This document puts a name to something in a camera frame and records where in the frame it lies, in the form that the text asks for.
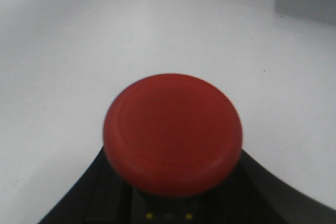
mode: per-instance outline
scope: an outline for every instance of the white surface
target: white surface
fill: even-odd
[[[0,0],[0,223],[35,223],[98,153],[105,112],[163,72],[236,105],[244,149],[336,209],[336,0]]]

